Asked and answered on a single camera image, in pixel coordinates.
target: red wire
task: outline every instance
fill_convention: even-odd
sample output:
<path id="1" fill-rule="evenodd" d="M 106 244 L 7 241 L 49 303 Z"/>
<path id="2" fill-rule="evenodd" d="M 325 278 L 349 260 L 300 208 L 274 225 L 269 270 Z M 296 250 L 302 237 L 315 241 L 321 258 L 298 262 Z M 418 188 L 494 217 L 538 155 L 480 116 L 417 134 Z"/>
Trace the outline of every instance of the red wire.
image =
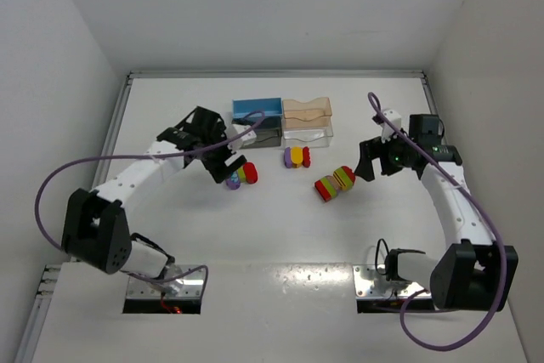
<path id="1" fill-rule="evenodd" d="M 164 303 L 164 295 L 161 295 L 161 306 L 163 309 L 167 310 L 169 314 L 172 313 L 170 307 Z"/>

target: rectangular cutout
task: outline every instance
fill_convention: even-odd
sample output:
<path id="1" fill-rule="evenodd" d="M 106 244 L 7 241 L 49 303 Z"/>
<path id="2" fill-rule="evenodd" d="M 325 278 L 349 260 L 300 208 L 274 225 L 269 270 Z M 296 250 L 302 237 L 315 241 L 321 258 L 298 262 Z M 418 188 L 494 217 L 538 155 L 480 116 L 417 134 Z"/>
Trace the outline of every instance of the rectangular cutout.
<path id="1" fill-rule="evenodd" d="M 160 299 L 125 299 L 123 314 L 151 314 L 151 315 L 200 315 L 201 303 L 199 301 L 184 301 L 179 299 L 165 299 L 161 305 Z"/>
<path id="2" fill-rule="evenodd" d="M 391 301 L 357 300 L 358 314 L 398 314 L 403 300 Z M 434 310 L 431 299 L 415 299 L 408 304 L 407 310 Z"/>

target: white table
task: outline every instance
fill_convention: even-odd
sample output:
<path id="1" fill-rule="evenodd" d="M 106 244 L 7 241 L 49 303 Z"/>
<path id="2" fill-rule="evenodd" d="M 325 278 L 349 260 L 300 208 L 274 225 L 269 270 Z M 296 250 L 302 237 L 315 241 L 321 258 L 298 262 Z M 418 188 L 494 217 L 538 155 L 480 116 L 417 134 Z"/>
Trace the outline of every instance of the white table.
<path id="1" fill-rule="evenodd" d="M 357 315 L 350 265 L 371 264 L 378 238 L 435 258 L 445 250 L 433 204 L 412 172 L 386 178 L 376 167 L 377 180 L 358 179 L 327 204 L 314 191 L 315 180 L 337 167 L 355 167 L 358 143 L 379 134 L 368 91 L 401 112 L 405 125 L 410 114 L 429 111 L 418 76 L 134 78 L 106 144 L 115 153 L 143 152 L 195 105 L 228 120 L 232 99 L 329 96 L 335 136 L 331 147 L 311 151 L 310 169 L 285 169 L 281 149 L 245 150 L 259 181 L 237 191 L 192 163 L 139 207 L 130 227 L 181 264 L 210 266 L 201 315 L 123 315 L 124 276 L 65 264 L 34 361 L 525 361 L 508 307 L 476 341 L 448 354 L 416 346 L 396 315 Z M 125 166 L 112 162 L 108 177 Z M 410 326 L 429 342 L 449 343 L 482 316 L 413 316 Z"/>

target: wooden toy block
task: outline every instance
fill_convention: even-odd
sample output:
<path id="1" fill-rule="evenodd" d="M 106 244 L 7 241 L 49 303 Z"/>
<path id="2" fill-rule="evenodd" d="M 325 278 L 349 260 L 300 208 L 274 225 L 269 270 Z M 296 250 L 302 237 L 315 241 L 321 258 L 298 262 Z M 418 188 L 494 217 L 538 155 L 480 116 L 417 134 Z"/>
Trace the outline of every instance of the wooden toy block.
<path id="1" fill-rule="evenodd" d="M 310 158 L 309 158 L 309 147 L 306 146 L 305 148 L 303 148 L 303 165 L 304 167 L 309 167 L 311 161 L 310 161 Z"/>
<path id="2" fill-rule="evenodd" d="M 342 188 L 340 187 L 340 184 L 337 182 L 337 180 L 334 178 L 334 176 L 326 176 L 327 180 L 330 184 L 332 184 L 332 187 L 336 191 L 340 191 Z"/>
<path id="3" fill-rule="evenodd" d="M 258 173 L 255 165 L 251 162 L 248 162 L 242 168 L 244 170 L 244 174 L 246 175 L 246 182 L 249 184 L 257 183 Z"/>
<path id="4" fill-rule="evenodd" d="M 323 198 L 324 201 L 330 201 L 331 199 L 334 199 L 338 195 L 338 192 L 332 186 L 327 176 L 315 182 L 314 187 L 317 189 L 318 193 L 320 194 L 320 196 Z"/>
<path id="5" fill-rule="evenodd" d="M 246 183 L 246 173 L 244 172 L 244 167 L 239 167 L 236 171 L 238 173 L 238 177 L 240 178 L 241 183 Z"/>
<path id="6" fill-rule="evenodd" d="M 291 148 L 291 161 L 292 161 L 292 166 L 295 168 L 301 167 L 303 165 L 303 161 L 304 161 L 303 148 L 299 146 L 295 146 L 294 148 Z"/>
<path id="7" fill-rule="evenodd" d="M 340 184 L 342 190 L 349 190 L 354 187 L 355 175 L 347 166 L 339 167 L 333 173 L 334 178 Z"/>
<path id="8" fill-rule="evenodd" d="M 286 148 L 286 151 L 283 154 L 283 160 L 288 169 L 292 168 L 291 148 Z"/>
<path id="9" fill-rule="evenodd" d="M 283 153 L 283 162 L 289 169 L 292 167 L 298 168 L 301 166 L 309 167 L 311 164 L 309 147 L 306 146 L 301 148 L 299 146 L 294 146 L 292 148 L 286 148 Z"/>
<path id="10" fill-rule="evenodd" d="M 355 175 L 347 166 L 339 167 L 333 175 L 325 176 L 314 183 L 324 201 L 330 201 L 338 196 L 338 192 L 354 187 Z"/>
<path id="11" fill-rule="evenodd" d="M 236 190 L 241 186 L 240 177 L 238 172 L 234 172 L 230 175 L 228 179 L 225 180 L 225 183 L 231 190 Z"/>

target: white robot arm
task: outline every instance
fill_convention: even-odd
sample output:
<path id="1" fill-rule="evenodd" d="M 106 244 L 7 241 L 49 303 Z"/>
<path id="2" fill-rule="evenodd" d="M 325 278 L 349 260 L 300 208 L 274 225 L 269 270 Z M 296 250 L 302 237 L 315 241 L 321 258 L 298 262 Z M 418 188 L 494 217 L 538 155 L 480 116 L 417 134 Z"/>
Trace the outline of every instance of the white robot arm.
<path id="1" fill-rule="evenodd" d="M 133 210 L 151 191 L 158 188 L 193 160 L 201 161 L 216 183 L 226 180 L 246 163 L 237 154 L 256 134 L 251 131 L 227 145 L 195 156 L 181 156 L 233 139 L 249 127 L 224 125 L 221 116 L 197 107 L 182 122 L 166 129 L 145 152 L 149 160 L 136 161 L 113 179 L 92 191 L 79 189 L 68 201 L 62 249 L 107 274 L 121 271 L 153 280 L 175 275 L 174 258 L 153 241 L 130 234 Z"/>
<path id="2" fill-rule="evenodd" d="M 400 115 L 391 109 L 382 113 L 397 128 Z M 447 251 L 440 260 L 417 250 L 394 249 L 386 257 L 385 275 L 390 281 L 413 281 L 431 292 L 440 309 L 487 310 L 495 296 L 498 282 L 499 255 L 495 237 L 482 222 L 478 212 L 442 173 L 414 151 L 378 116 L 382 135 L 360 143 L 360 162 L 355 175 L 366 181 L 374 179 L 371 161 L 380 159 L 383 175 L 392 175 L 404 167 L 416 171 L 433 199 L 444 230 Z M 440 119 L 436 115 L 412 115 L 408 137 L 427 152 L 440 166 L 468 191 L 462 159 L 455 146 L 442 145 Z M 507 284 L 499 310 L 506 302 L 518 255 L 506 246 Z"/>

